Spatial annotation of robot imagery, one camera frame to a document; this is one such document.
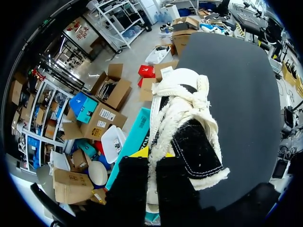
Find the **white plastic bin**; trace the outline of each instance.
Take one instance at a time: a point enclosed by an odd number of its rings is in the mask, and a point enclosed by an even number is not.
[[[153,51],[148,55],[148,57],[145,59],[145,62],[149,65],[155,65],[155,64],[160,64],[160,63],[166,63],[173,61],[171,52],[170,52],[170,47],[169,50],[162,50],[162,51],[156,51],[156,48],[153,49]]]
[[[115,125],[112,125],[101,137],[103,152],[106,161],[109,164],[116,162],[119,155],[115,147],[115,140],[118,140],[122,149],[126,141],[126,137],[120,128],[116,127]]]

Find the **white fluffy fabric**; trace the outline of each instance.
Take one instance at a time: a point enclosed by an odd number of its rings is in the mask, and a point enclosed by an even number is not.
[[[151,153],[148,157],[149,178],[146,211],[151,213],[159,212],[156,184],[157,162],[165,157],[166,153],[174,155],[170,142],[177,129],[185,122],[190,119],[197,119],[201,123],[209,142],[222,163],[221,149],[218,140],[218,125],[209,112],[210,103],[207,100],[209,82],[207,76],[196,76],[197,92],[193,94],[188,92],[186,88],[180,86],[178,80],[175,79],[175,77],[173,78],[173,76],[174,75],[168,76],[152,88],[152,92],[158,101],[160,100],[159,97],[169,96],[169,102],[159,111],[155,119],[152,120],[150,130],[149,147],[151,147],[157,131],[159,131],[160,135],[156,145],[151,148]],[[202,190],[216,185],[222,179],[226,179],[229,172],[229,169],[226,168],[212,176],[203,179],[190,179],[190,181],[196,190]]]

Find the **red box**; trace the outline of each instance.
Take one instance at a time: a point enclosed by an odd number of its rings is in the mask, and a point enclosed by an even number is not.
[[[138,74],[143,78],[155,78],[155,71],[153,66],[141,65]]]

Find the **box on shelf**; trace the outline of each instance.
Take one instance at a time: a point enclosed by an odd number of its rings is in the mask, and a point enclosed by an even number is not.
[[[16,80],[14,80],[11,85],[13,89],[11,101],[16,105],[19,105],[22,88],[27,83],[27,78],[20,72],[16,72],[14,78]]]
[[[30,114],[32,112],[32,106],[35,100],[35,94],[30,94],[28,102],[27,102],[27,106],[26,107],[22,107],[22,111],[21,111],[21,119],[23,119],[26,122],[29,122],[30,119]]]
[[[53,139],[56,130],[56,121],[48,120],[46,124],[45,137]]]
[[[177,53],[179,56],[182,55],[182,51],[186,47],[191,34],[195,32],[196,30],[188,29],[188,30],[176,31],[172,34],[174,44],[176,46]]]
[[[172,22],[172,26],[173,26],[175,32],[187,30],[187,29],[194,29],[194,30],[200,29],[199,21],[197,21],[191,17],[177,18]]]
[[[63,123],[64,139],[87,138],[100,140],[103,133],[113,124],[122,128],[127,117],[111,109],[109,106],[99,103],[88,124],[79,122]]]
[[[156,78],[144,78],[142,81],[142,87],[140,90],[140,101],[152,101],[152,84],[162,81],[162,77],[167,75],[170,71],[174,70],[178,64],[178,61],[171,61],[162,64],[154,65]]]
[[[86,174],[54,169],[53,186],[57,202],[75,204],[90,199],[94,189]]]
[[[73,110],[77,120],[88,123],[98,102],[91,96],[87,96],[83,92],[79,92],[70,100],[70,107]]]
[[[291,85],[291,86],[295,86],[295,81],[296,79],[293,77],[293,75],[291,74],[290,71],[288,71],[285,62],[282,62],[282,73],[283,73],[283,77],[284,79]]]
[[[20,113],[19,113],[18,110],[16,110],[14,118],[13,118],[13,122],[11,123],[11,129],[12,130],[16,130],[16,126],[17,126],[17,123],[19,121],[19,118],[20,118]]]
[[[44,106],[40,106],[36,118],[36,124],[37,125],[42,125],[43,124],[43,117],[45,114],[46,108]]]
[[[117,82],[108,99],[104,101],[105,104],[109,105],[117,111],[121,109],[132,90],[131,82],[121,78],[122,70],[123,64],[109,64],[107,74],[106,72],[102,72],[90,91],[92,95],[98,96],[98,92],[105,82],[109,80]]]

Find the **black table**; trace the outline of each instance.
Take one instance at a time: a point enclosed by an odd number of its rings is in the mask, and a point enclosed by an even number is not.
[[[219,126],[223,166],[231,172],[228,179],[200,191],[200,203],[220,210],[271,177],[280,142],[275,75],[261,48],[209,33],[191,35],[177,68],[209,79],[208,100]]]

